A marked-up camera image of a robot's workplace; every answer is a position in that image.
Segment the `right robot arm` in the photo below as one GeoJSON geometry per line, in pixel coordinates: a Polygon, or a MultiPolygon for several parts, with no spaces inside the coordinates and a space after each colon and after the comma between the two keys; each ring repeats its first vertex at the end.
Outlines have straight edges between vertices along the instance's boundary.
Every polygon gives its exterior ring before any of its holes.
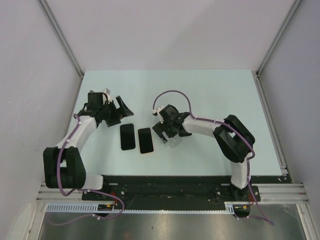
{"type": "Polygon", "coordinates": [[[254,136],[234,115],[222,121],[192,116],[179,112],[173,105],[160,106],[152,110],[159,118],[152,129],[163,143],[171,147],[178,145],[182,137],[200,134],[216,140],[223,155],[230,161],[230,194],[236,201],[248,197],[251,187],[250,159],[255,156],[254,136]]]}

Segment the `clear magsafe phone case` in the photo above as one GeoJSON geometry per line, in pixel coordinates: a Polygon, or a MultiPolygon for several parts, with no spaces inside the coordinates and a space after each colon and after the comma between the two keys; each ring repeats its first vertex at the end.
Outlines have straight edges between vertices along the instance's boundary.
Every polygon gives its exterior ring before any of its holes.
{"type": "Polygon", "coordinates": [[[169,146],[171,149],[176,148],[182,143],[182,138],[179,135],[175,135],[174,137],[167,138],[165,145],[169,146]]]}

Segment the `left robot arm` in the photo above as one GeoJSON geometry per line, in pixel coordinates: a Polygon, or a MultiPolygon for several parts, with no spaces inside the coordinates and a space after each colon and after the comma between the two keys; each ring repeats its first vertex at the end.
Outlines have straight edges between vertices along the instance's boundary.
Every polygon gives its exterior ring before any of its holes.
{"type": "Polygon", "coordinates": [[[59,189],[64,195],[67,195],[65,189],[93,190],[93,194],[100,200],[110,196],[111,188],[104,184],[104,177],[86,171],[81,151],[101,123],[112,127],[120,124],[123,118],[134,115],[119,95],[115,97],[115,101],[108,89],[101,92],[90,91],[87,94],[87,102],[73,115],[76,119],[74,129],[56,146],[47,147],[43,151],[47,188],[59,189]]]}

